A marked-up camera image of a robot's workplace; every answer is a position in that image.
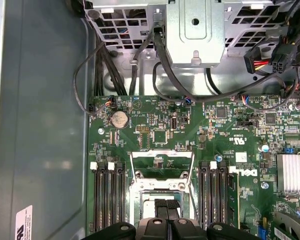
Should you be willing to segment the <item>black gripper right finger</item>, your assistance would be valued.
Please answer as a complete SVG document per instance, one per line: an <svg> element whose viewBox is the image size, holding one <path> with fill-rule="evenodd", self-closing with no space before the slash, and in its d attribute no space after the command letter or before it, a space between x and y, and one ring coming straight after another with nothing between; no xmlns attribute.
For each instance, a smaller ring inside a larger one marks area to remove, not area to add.
<svg viewBox="0 0 300 240"><path fill-rule="evenodd" d="M178 209L180 203L177 200L167 201L167 216L172 229L173 240L258 240L246 231L235 228L223 222L210 224L202 229L189 218L180 218Z"/></svg>

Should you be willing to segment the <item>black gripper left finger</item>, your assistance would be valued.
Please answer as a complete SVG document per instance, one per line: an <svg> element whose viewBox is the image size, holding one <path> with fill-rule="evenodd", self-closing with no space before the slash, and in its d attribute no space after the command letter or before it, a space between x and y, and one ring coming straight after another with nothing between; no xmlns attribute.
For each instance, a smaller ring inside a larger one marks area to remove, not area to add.
<svg viewBox="0 0 300 240"><path fill-rule="evenodd" d="M155 217L143 218L138 227L128 222L118 222L97 231L85 240L166 240L168 234L168 204L165 199L155 199Z"/></svg>

